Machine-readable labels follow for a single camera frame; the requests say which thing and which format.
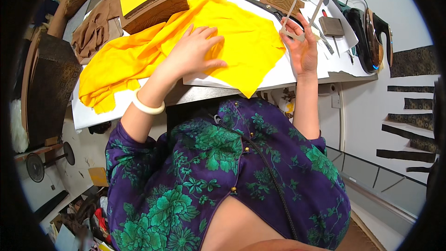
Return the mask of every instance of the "black fabric strip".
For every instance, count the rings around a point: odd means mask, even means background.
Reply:
[[[404,109],[432,109],[432,99],[404,98]]]
[[[432,114],[388,114],[386,120],[406,123],[415,127],[433,131]]]
[[[425,167],[407,167],[406,172],[430,172],[430,168]]]
[[[433,86],[387,86],[387,91],[433,93]]]
[[[385,149],[377,149],[376,156],[388,159],[421,161],[427,163],[433,163],[435,161],[435,153],[425,153],[425,152],[392,151]]]
[[[415,133],[401,130],[389,125],[382,125],[382,131],[389,132],[407,139],[410,139],[410,147],[416,148],[419,150],[429,151],[432,153],[438,153],[439,149],[435,145],[435,141],[433,138],[417,135]]]

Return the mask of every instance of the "patterned fabric strip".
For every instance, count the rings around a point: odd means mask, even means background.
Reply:
[[[390,77],[438,75],[433,46],[417,47],[393,54]]]
[[[435,153],[425,153],[425,152],[393,151],[393,150],[377,149],[376,156],[387,159],[421,161],[427,163],[433,163],[435,161]]]
[[[433,131],[432,114],[388,114],[387,120]]]
[[[424,150],[431,153],[440,153],[440,148],[437,148],[435,143],[432,142],[426,142],[420,139],[411,139],[410,140],[410,147],[416,148],[419,150]]]
[[[404,98],[404,109],[432,109],[432,99]]]
[[[438,153],[438,151],[440,150],[439,148],[437,148],[437,146],[435,145],[435,141],[433,138],[429,138],[429,137],[425,137],[425,136],[421,136],[409,131],[405,131],[405,130],[401,130],[399,128],[395,128],[389,125],[382,125],[381,128],[382,131],[385,132],[389,132],[407,139],[410,139],[410,147],[411,148],[416,148],[419,150],[424,150],[424,151],[428,151],[428,152],[432,152],[432,153]]]
[[[433,86],[387,86],[387,91],[433,93]]]

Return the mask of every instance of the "white table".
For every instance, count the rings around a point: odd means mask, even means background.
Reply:
[[[236,3],[241,8],[251,11],[259,16],[265,17],[274,22],[276,29],[281,28],[278,20],[270,13],[248,3],[244,0],[228,0]],[[325,7],[329,16],[333,7]],[[307,16],[311,16],[315,10],[315,4],[311,2],[305,3],[305,8],[302,9],[302,13]],[[332,48],[335,49],[334,42],[331,39],[327,39]],[[342,39],[337,40],[338,46],[341,48],[345,44]],[[361,80],[376,80],[377,74],[367,74],[362,69],[358,57],[354,57],[354,63],[351,63],[348,53],[341,53],[339,58],[337,53],[333,54],[327,59],[328,51],[322,42],[318,43],[318,80],[319,83],[331,83],[342,81],[361,81]],[[147,81],[146,79],[139,80],[139,83],[143,85]],[[280,87],[289,87],[295,85],[296,79],[293,75],[288,51],[277,62],[276,66],[265,76],[264,81],[259,86],[258,90],[273,89]],[[193,102],[198,100],[204,100],[209,98],[216,98],[228,95],[239,94],[237,89],[232,88],[228,84],[217,80],[211,76],[199,74],[192,80],[187,80],[184,85],[182,81],[179,81],[175,88],[167,96],[165,103],[167,106]],[[124,114],[125,110],[131,103],[131,91],[121,91],[115,93],[116,108],[108,113],[96,114],[92,108],[86,107],[80,102],[77,95],[79,94],[79,81],[75,86],[73,92],[74,99],[72,101],[73,119],[75,128],[77,131],[81,131],[83,128],[97,125],[103,122],[107,122],[114,119],[119,119]]]

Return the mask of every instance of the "white plastic bag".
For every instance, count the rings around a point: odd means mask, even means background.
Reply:
[[[17,153],[25,152],[28,148],[28,135],[22,126],[22,109],[21,101],[14,100],[10,105],[11,112],[11,139],[13,142],[13,149]]]

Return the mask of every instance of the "floor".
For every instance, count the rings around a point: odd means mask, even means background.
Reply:
[[[71,107],[68,107],[68,109],[67,114],[70,114]],[[66,116],[62,128],[62,141],[70,143],[73,153],[75,154],[75,164],[69,165],[65,159],[60,159],[58,162],[56,162],[56,166],[45,170],[45,175],[55,172],[55,176],[50,177],[51,183],[62,183],[69,195],[56,207],[56,209],[53,210],[51,214],[49,214],[42,221],[42,228],[49,226],[49,221],[51,221],[57,215],[59,210],[65,207],[77,196],[85,192],[88,188],[93,186],[88,169],[94,167],[105,167],[105,147],[107,145],[110,132],[114,129],[117,122],[118,120],[113,121],[111,128],[104,134],[90,134],[88,128],[84,129],[78,134],[75,131],[72,116]],[[166,131],[167,116],[163,112],[155,117],[149,136],[154,139],[158,139],[158,137]],[[63,154],[62,149],[56,153],[56,155],[61,154]],[[27,181],[29,181],[29,178],[22,181],[23,187],[26,187],[25,184],[28,183],[34,184],[33,182]]]

